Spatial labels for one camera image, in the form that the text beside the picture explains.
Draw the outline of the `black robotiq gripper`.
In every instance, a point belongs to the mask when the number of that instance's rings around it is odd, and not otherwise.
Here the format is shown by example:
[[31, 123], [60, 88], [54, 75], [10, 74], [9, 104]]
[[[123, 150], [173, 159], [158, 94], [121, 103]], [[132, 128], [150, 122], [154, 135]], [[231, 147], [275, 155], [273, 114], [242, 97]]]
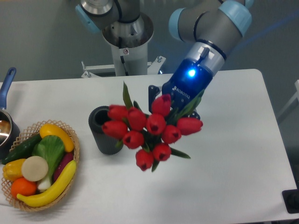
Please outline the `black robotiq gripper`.
[[[182, 110], [209, 85], [212, 79], [212, 73], [199, 64], [190, 59], [183, 60], [169, 81], [162, 87], [155, 85], [148, 87], [149, 112], [152, 113], [152, 103], [161, 92], [164, 95], [170, 94], [173, 109]], [[196, 109], [188, 117], [201, 120]]]

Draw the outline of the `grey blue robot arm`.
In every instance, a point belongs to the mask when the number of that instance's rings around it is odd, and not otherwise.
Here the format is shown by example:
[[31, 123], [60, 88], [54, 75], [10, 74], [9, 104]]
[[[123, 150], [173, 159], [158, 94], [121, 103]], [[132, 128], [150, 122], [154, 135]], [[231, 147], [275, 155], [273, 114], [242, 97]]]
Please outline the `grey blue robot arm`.
[[[158, 94], [171, 96], [168, 123], [196, 115], [204, 90], [248, 30], [252, 4], [251, 0], [204, 0], [172, 13], [171, 36], [193, 46], [168, 82], [149, 87], [150, 104]], [[117, 76], [149, 74], [148, 42], [154, 29], [151, 19], [140, 11], [139, 1], [82, 0], [75, 10], [84, 26], [102, 33], [110, 45]]]

